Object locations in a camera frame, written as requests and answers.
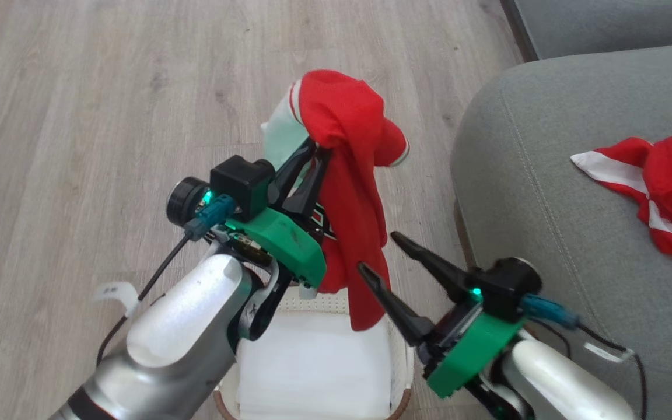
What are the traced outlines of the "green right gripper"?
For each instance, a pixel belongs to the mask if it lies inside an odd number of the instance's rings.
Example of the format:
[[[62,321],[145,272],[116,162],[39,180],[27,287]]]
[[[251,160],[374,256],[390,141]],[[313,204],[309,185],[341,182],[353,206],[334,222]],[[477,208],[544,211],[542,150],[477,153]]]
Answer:
[[[402,232],[393,231],[390,237],[429,271],[451,301],[478,301],[478,289],[467,285],[464,269]],[[358,263],[358,272],[406,343],[418,346],[422,377],[440,398],[450,397],[473,381],[514,340],[526,320],[521,317],[509,323],[483,311],[482,303],[470,302],[455,306],[435,326],[397,297],[368,264]]]

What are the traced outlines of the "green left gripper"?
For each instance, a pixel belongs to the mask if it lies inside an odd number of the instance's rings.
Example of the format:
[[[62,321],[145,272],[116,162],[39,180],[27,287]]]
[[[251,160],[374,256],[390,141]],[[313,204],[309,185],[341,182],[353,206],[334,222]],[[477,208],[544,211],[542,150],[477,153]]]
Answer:
[[[307,138],[275,172],[268,186],[269,205],[282,206],[289,215],[312,215],[331,154],[331,149],[318,149],[317,144]],[[301,183],[290,195],[300,179]],[[320,288],[327,271],[321,245],[287,215],[264,208],[249,221],[229,219],[226,225],[260,245],[307,287]]]

